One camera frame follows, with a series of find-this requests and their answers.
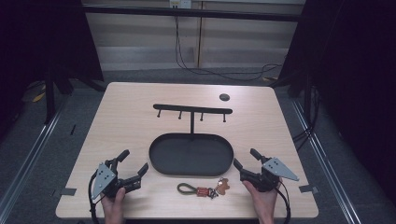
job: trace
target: hand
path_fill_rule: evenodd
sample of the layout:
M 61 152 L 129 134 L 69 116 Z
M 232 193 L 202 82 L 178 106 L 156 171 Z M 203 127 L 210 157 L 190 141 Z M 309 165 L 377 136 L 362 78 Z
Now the hand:
M 242 183 L 253 199 L 254 210 L 259 217 L 260 224 L 273 224 L 277 197 L 276 190 L 259 192 L 250 182 L 245 180 Z
M 125 188 L 120 188 L 117 191 L 116 198 L 110 199 L 104 197 L 101 201 L 103 211 L 105 212 L 106 224 L 122 224 L 124 223 L 122 201 L 125 197 Z

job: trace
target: black tray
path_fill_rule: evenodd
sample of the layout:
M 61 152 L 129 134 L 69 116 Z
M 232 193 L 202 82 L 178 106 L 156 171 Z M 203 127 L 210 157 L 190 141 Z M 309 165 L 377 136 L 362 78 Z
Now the black tray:
M 215 134 L 166 133 L 152 142 L 149 158 L 165 175 L 218 176 L 230 168 L 233 148 Z

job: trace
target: light wood tabletop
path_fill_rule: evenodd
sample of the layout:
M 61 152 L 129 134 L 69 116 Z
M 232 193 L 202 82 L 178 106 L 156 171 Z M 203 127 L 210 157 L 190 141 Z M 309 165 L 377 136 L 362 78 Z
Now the light wood tabletop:
M 219 96 L 226 93 L 229 101 Z M 226 116 L 205 114 L 204 120 L 195 116 L 196 133 L 213 133 L 232 145 L 234 156 L 244 168 L 261 171 L 261 163 L 249 151 L 258 150 L 263 156 L 277 157 L 297 176 L 299 181 L 283 178 L 289 196 L 292 217 L 316 217 L 318 207 L 312 192 L 301 193 L 299 187 L 308 185 L 303 166 L 292 142 L 274 90 L 266 87 L 221 85 L 111 83 L 98 108 L 92 126 L 79 153 L 66 188 L 77 189 L 74 196 L 62 196 L 56 215 L 62 218 L 90 218 L 88 183 L 100 162 L 111 160 L 124 150 L 131 154 L 118 165 L 119 178 L 135 176 L 147 162 L 149 169 L 142 178 L 141 189 L 124 199 L 126 218 L 255 218 L 251 197 L 239 180 L 238 170 L 230 169 L 221 176 L 170 176 L 156 171 L 149 161 L 149 147 L 164 133 L 189 133 L 190 115 L 178 119 L 176 111 L 158 110 L 154 104 L 188 105 L 231 108 Z M 229 179 L 230 189 L 215 199 L 182 195 L 179 183 L 195 187 L 214 188 L 220 177 Z M 97 216 L 103 217 L 101 204 Z M 285 217 L 282 198 L 277 197 L 275 217 Z

